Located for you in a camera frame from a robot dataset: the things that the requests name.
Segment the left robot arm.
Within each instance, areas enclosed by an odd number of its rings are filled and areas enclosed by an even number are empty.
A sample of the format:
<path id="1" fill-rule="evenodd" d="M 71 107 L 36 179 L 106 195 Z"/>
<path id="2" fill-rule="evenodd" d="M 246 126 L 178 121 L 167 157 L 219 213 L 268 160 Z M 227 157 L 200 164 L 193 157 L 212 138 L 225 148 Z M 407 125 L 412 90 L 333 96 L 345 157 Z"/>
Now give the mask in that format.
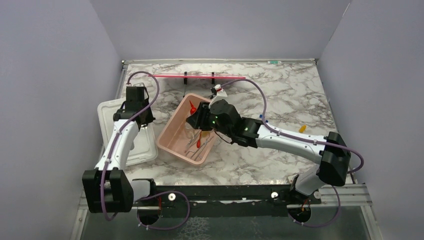
<path id="1" fill-rule="evenodd" d="M 82 175 L 91 213 L 127 213 L 137 199 L 147 206 L 157 200 L 154 188 L 144 183 L 132 186 L 124 173 L 126 167 L 155 160 L 158 156 L 152 127 L 155 118 L 150 108 L 144 110 L 149 103 L 147 89 L 141 84 L 128 86 L 124 98 L 98 105 L 105 150 L 94 169 Z"/>

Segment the bristle tube brush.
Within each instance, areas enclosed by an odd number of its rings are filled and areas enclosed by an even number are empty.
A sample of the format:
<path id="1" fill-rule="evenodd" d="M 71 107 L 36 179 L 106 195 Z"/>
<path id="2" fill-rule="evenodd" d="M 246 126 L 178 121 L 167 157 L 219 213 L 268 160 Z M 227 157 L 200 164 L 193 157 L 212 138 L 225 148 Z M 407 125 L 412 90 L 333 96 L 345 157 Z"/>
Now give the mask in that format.
<path id="1" fill-rule="evenodd" d="M 211 132 L 210 132 L 210 131 L 202 131 L 201 136 L 202 136 L 203 138 L 207 138 L 207 137 L 209 137 L 209 136 L 210 136 L 210 134 L 211 134 Z"/>

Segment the pink plastic bin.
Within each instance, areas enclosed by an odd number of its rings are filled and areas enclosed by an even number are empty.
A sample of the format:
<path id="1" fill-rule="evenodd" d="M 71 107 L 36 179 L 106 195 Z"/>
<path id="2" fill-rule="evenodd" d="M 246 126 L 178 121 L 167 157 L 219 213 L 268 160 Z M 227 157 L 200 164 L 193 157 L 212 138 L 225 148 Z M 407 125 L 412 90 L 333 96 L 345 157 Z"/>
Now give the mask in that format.
<path id="1" fill-rule="evenodd" d="M 160 133 L 159 137 L 156 140 L 156 145 L 158 148 L 164 150 L 168 154 L 182 161 L 185 161 L 189 164 L 192 164 L 191 162 L 188 162 L 187 160 L 185 160 L 185 156 L 184 156 L 184 153 L 186 153 L 187 150 L 189 149 L 189 148 L 186 148 L 186 144 L 190 140 L 189 138 L 186 137 L 185 131 L 184 131 L 185 128 L 189 128 L 189 126 L 186 124 L 186 118 L 190 115 L 189 111 L 191 108 L 189 101 L 191 101 L 196 108 L 199 106 L 200 102 L 210 102 L 209 99 L 202 97 L 200 95 L 197 95 L 194 93 L 186 94 L 184 98 L 181 100 L 181 102 L 179 103 L 179 105 L 177 106 L 176 110 L 173 112 L 172 116 L 170 117 L 165 127 L 163 127 L 162 132 Z M 197 135 L 197 134 L 199 134 L 199 131 L 194 130 L 194 135 Z M 218 136 L 214 132 L 210 132 L 210 136 L 215 136 L 215 141 L 218 138 Z"/>

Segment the metal tweezers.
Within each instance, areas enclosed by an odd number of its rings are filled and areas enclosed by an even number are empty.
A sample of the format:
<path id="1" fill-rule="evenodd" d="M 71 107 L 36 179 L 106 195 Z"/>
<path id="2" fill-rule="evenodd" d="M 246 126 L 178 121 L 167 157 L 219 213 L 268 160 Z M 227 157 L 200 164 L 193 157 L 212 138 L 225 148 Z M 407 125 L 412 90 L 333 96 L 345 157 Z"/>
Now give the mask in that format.
<path id="1" fill-rule="evenodd" d="M 188 149 L 188 148 L 190 148 L 195 142 L 197 142 L 198 141 L 198 139 L 199 139 L 199 136 L 200 136 L 201 134 L 196 134 L 196 135 L 194 135 L 189 141 L 188 141 L 188 143 L 186 144 L 186 146 L 185 146 L 185 148 L 186 149 Z"/>

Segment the metal crucible tongs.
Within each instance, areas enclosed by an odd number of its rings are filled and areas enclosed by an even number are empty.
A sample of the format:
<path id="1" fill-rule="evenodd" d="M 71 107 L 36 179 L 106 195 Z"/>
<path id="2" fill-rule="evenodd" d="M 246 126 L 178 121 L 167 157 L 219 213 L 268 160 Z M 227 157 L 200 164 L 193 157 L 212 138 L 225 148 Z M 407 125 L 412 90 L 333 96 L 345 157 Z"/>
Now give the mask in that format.
<path id="1" fill-rule="evenodd" d="M 185 160 L 194 165 L 200 165 L 206 160 L 214 143 L 215 136 L 210 135 L 205 137 L 199 147 L 194 144 L 184 153 Z"/>

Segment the small glass jar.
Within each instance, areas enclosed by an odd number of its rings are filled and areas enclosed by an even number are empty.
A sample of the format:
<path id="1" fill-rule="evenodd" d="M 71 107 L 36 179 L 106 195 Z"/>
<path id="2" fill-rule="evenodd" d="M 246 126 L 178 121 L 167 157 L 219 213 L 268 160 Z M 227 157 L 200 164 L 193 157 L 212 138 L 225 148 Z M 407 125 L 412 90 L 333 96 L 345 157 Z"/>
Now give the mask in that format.
<path id="1" fill-rule="evenodd" d="M 192 139 L 194 137 L 194 135 L 195 135 L 195 130 L 193 128 L 191 128 L 191 127 L 185 127 L 184 128 L 184 133 L 185 133 L 185 136 L 188 139 Z"/>

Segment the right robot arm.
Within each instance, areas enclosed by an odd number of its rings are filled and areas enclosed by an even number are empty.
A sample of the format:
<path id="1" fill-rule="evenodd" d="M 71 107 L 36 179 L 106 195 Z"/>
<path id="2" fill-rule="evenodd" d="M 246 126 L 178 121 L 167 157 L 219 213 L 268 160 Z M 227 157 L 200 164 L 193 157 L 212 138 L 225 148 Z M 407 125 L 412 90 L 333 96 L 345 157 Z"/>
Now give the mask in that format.
<path id="1" fill-rule="evenodd" d="M 219 100 L 212 106 L 206 101 L 200 102 L 185 121 L 193 129 L 225 135 L 232 144 L 283 151 L 315 163 L 314 167 L 297 175 L 288 190 L 289 199 L 296 204 L 324 185 L 345 185 L 351 154 L 337 132 L 331 131 L 327 136 L 306 135 L 266 126 L 261 120 L 240 116 L 226 100 Z"/>

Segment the wash bottle red cap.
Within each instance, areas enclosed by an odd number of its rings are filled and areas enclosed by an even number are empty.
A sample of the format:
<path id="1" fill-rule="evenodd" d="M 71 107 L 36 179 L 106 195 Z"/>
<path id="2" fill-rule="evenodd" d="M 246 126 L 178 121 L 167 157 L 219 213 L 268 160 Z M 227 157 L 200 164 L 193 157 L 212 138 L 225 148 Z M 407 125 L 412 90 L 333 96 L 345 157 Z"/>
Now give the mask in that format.
<path id="1" fill-rule="evenodd" d="M 197 108 L 195 107 L 195 105 L 192 103 L 191 100 L 189 101 L 189 104 L 190 104 L 189 116 L 192 116 L 197 111 Z"/>

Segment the white bin lid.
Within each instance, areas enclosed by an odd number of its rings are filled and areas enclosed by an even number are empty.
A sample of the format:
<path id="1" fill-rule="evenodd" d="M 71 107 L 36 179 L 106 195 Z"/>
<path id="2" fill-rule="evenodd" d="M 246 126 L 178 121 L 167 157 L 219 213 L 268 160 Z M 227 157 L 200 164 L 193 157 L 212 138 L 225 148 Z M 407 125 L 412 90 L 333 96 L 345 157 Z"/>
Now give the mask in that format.
<path id="1" fill-rule="evenodd" d="M 102 102 L 97 107 L 97 115 L 103 138 L 104 153 L 96 167 L 103 169 L 105 161 L 109 160 L 107 169 L 125 167 L 145 163 L 156 159 L 158 148 L 155 144 L 155 134 L 151 123 L 138 127 L 134 121 L 113 121 L 113 115 L 126 100 L 119 98 Z"/>

